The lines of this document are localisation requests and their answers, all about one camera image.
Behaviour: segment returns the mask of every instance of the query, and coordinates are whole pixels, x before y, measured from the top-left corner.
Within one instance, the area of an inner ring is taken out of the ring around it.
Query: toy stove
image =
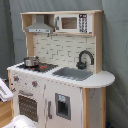
[[[25,64],[16,68],[23,69],[22,72],[11,70],[11,84],[13,97],[14,116],[25,115],[30,118],[37,128],[41,128],[45,122],[42,108],[44,106],[45,80],[34,74],[34,72],[45,73],[58,65],[39,63],[38,66],[27,67]]]
[[[23,68],[26,70],[31,70],[31,71],[36,71],[36,72],[47,72],[55,67],[58,67],[58,65],[53,65],[53,64],[47,64],[47,63],[39,63],[38,66],[33,66],[33,67],[28,67],[25,66],[25,64],[22,64],[20,66],[17,66],[18,68]]]

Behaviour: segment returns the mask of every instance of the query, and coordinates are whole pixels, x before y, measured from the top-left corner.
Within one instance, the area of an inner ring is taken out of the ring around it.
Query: gray wall
[[[26,56],[21,12],[103,9],[103,69],[116,76],[107,87],[107,121],[128,127],[128,1],[127,0],[10,0],[15,62]]]
[[[14,64],[13,36],[8,0],[0,0],[0,77],[7,78],[6,68]]]

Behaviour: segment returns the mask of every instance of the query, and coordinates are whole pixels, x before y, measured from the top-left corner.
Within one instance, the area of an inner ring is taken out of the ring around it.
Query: microwave door
[[[56,15],[56,32],[79,33],[79,14]]]

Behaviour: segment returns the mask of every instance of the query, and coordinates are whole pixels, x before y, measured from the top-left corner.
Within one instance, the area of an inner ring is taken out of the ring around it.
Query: faucet
[[[86,62],[85,62],[85,63],[81,62],[81,57],[82,57],[83,54],[88,54],[89,57],[90,57],[90,59],[91,59],[91,65],[94,65],[94,58],[93,58],[92,54],[91,54],[89,51],[84,50],[84,51],[82,51],[82,52],[79,54],[79,62],[78,62],[77,65],[76,65],[76,66],[78,67],[78,69],[81,69],[81,70],[82,70],[82,69],[85,69],[86,66],[87,66]]]

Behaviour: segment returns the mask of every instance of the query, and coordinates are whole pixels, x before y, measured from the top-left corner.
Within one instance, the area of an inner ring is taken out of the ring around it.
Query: stovetop
[[[47,71],[49,71],[49,70],[51,70],[55,67],[58,67],[58,65],[47,64],[47,63],[39,63],[39,66],[27,67],[25,64],[22,64],[22,65],[17,66],[17,67],[25,69],[25,70],[45,73],[45,72],[47,72]]]

